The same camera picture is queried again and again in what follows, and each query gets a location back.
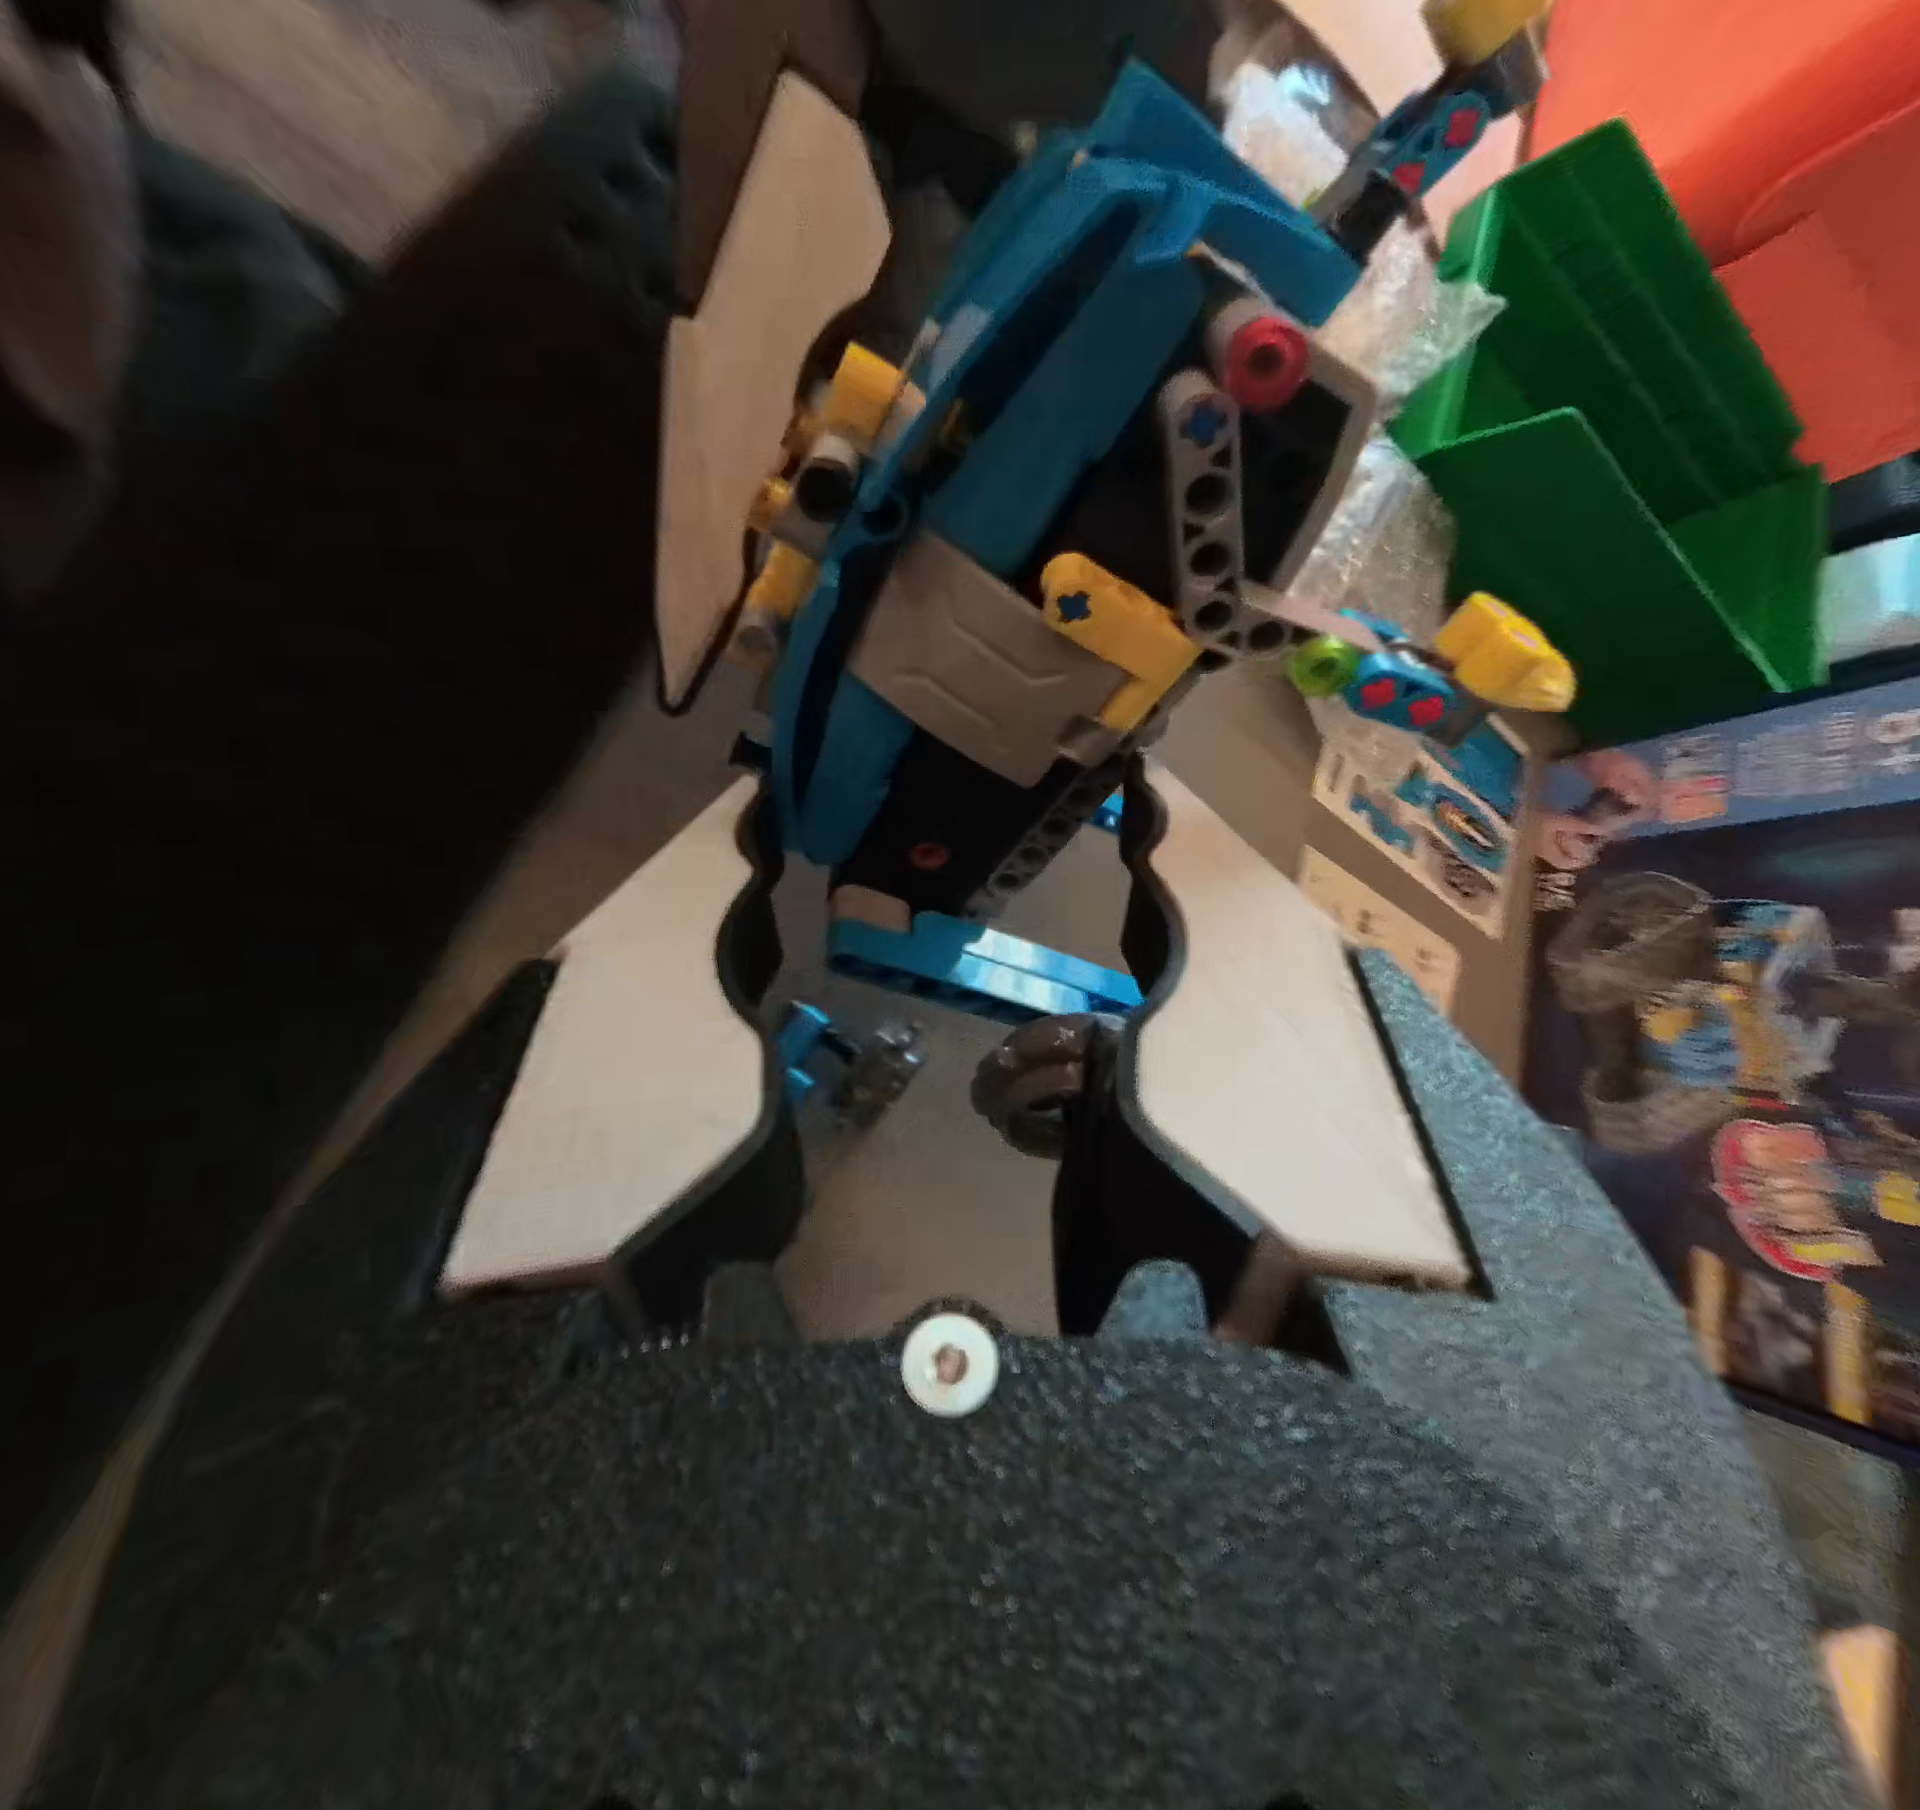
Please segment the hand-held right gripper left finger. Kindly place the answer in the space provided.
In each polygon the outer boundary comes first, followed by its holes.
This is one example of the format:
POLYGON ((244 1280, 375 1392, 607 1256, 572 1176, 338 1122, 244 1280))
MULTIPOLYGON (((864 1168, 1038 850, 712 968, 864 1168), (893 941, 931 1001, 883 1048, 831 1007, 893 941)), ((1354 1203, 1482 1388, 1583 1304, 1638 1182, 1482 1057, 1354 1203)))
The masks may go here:
POLYGON ((778 829, 739 773, 555 949, 555 973, 452 1227, 439 1296, 602 1289, 649 1333, 770 1270, 807 1205, 786 1069, 778 829))

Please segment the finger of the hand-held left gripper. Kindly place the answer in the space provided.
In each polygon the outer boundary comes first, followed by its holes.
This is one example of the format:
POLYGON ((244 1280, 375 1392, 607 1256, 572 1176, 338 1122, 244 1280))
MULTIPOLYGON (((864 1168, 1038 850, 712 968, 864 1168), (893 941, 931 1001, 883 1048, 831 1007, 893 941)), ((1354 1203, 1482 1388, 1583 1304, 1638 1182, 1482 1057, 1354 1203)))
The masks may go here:
POLYGON ((885 261, 859 122, 872 61, 864 0, 702 0, 683 42, 655 520, 667 712, 723 647, 803 367, 885 261))

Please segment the orange plastic bin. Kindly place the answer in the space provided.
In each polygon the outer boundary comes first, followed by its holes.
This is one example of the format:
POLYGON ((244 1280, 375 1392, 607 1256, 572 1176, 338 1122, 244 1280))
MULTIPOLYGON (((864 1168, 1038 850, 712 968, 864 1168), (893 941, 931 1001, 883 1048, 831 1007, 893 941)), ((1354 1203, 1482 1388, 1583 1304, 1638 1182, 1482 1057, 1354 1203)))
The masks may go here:
POLYGON ((1917 443, 1917 0, 1558 0, 1529 150, 1623 120, 1837 484, 1917 443))

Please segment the green storage bin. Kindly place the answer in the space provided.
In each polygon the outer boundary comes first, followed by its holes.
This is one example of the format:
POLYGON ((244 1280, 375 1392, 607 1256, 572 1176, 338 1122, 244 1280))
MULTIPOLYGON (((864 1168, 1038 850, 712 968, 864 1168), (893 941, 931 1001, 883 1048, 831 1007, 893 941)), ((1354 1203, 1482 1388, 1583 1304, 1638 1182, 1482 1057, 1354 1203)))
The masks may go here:
POLYGON ((1495 321, 1391 425, 1488 593, 1571 664, 1571 728, 1634 743, 1829 678, 1829 486, 1640 141, 1602 122, 1481 192, 1441 261, 1495 321))

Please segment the grey gear with blue connector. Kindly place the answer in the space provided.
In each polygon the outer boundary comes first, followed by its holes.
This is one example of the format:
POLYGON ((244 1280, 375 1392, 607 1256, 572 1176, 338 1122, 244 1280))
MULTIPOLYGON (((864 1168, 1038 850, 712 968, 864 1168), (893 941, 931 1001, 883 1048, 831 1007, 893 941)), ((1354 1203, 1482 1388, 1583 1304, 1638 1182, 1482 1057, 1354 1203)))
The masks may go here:
POLYGON ((776 1031, 788 1109, 799 1115, 824 1102, 842 1129, 875 1125, 909 1090, 926 1064, 924 1031, 885 1017, 874 1031, 839 1025, 813 1002, 793 1001, 776 1031))

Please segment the robot kit box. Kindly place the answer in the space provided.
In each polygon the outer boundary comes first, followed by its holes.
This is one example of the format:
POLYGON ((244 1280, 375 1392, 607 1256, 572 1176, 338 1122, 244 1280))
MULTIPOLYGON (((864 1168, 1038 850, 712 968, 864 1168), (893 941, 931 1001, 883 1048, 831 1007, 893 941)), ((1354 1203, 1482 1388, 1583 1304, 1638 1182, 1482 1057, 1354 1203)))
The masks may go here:
POLYGON ((1524 1097, 1751 1407, 1915 1469, 1917 687, 1553 763, 1524 1097))

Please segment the blue brick toy robot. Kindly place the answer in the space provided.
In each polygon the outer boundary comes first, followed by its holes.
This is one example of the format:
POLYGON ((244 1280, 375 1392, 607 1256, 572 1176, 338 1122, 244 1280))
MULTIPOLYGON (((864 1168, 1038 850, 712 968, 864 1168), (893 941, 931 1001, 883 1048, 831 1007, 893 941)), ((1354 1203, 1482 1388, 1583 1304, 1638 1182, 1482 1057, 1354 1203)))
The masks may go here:
POLYGON ((1571 707, 1568 658, 1487 593, 1422 640, 1289 590, 1377 418, 1322 330, 1540 93, 1551 2, 1425 0, 1437 75, 1307 208, 1130 62, 970 206, 902 361, 852 342, 796 407, 735 643, 771 649, 766 773, 839 973, 1004 1025, 1139 1007, 991 916, 1222 668, 1434 745, 1571 707))

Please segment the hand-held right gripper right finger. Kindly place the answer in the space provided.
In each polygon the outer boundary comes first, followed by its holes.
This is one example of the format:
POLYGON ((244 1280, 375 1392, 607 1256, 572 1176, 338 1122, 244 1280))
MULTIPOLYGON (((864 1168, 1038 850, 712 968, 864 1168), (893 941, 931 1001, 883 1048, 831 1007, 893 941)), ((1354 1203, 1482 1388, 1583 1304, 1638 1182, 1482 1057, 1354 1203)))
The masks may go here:
POLYGON ((1274 1272, 1481 1295, 1428 1125, 1333 921, 1171 772, 1123 779, 1121 952, 1141 1007, 1091 1038, 1054 1179, 1059 1331, 1095 1335, 1146 1264, 1211 1328, 1274 1272))

